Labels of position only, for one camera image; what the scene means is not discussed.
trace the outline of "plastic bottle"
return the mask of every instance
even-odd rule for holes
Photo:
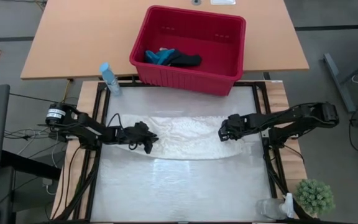
[[[108,63],[103,63],[100,65],[100,73],[102,73],[103,80],[106,82],[107,87],[109,88],[113,96],[121,96],[122,90],[118,84],[116,76],[110,69]]]
[[[287,193],[284,200],[270,198],[259,200],[256,204],[257,212],[274,220],[283,220],[286,217],[293,218],[293,199],[292,194]]]

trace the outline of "red plastic basket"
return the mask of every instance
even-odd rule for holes
[[[245,32],[246,20],[239,16],[151,6],[130,61],[144,83],[228,95],[242,76]],[[145,51],[161,47],[198,54],[203,61],[188,68],[145,63]]]

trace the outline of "gray floor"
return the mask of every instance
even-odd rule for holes
[[[285,0],[294,26],[328,26],[358,24],[358,0]],[[0,37],[34,35],[42,11],[32,3],[6,2],[0,0]],[[358,66],[358,30],[299,32],[306,58],[310,65],[307,72],[272,73],[272,78],[284,80],[291,105],[309,101],[329,101],[337,106],[341,123],[334,129],[317,129],[300,139],[308,177],[326,182],[334,192],[336,209],[321,218],[337,222],[358,223],[358,153],[349,144],[349,115],[335,89],[327,68],[321,61],[324,53],[331,53],[344,73]],[[0,84],[8,83],[11,92],[61,100],[65,80],[22,81],[21,70],[29,52],[31,42],[0,42]],[[244,75],[245,79],[261,79],[261,74]],[[69,96],[78,96],[81,80],[76,80]],[[358,85],[350,84],[352,95],[358,104]],[[22,105],[28,108],[23,116]],[[8,130],[36,128],[43,123],[49,103],[11,96],[7,117]],[[353,129],[352,138],[358,147],[358,128]],[[23,153],[29,156],[53,140],[37,140]],[[18,152],[26,142],[5,141],[4,149]],[[40,154],[39,159],[51,163],[50,151]],[[29,179],[22,174],[18,182]],[[44,206],[53,200],[41,187],[41,181],[33,182],[19,191],[24,198],[31,198],[33,209],[18,213],[18,223],[45,221]],[[29,208],[18,205],[18,210]]]

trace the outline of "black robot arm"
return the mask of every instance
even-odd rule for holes
[[[284,128],[278,124],[292,123]],[[233,114],[222,122],[218,131],[221,141],[238,140],[246,135],[255,134],[270,128],[270,144],[282,146],[294,135],[302,136],[314,128],[333,128],[339,123],[334,105],[330,103],[304,103],[288,110],[271,114],[253,113],[244,116]]]
[[[97,150],[102,143],[143,144],[145,152],[149,154],[153,143],[158,140],[157,135],[150,132],[149,127],[141,121],[132,127],[106,127],[87,113],[64,103],[50,105],[45,123],[51,131],[77,136],[81,147],[89,150]]]

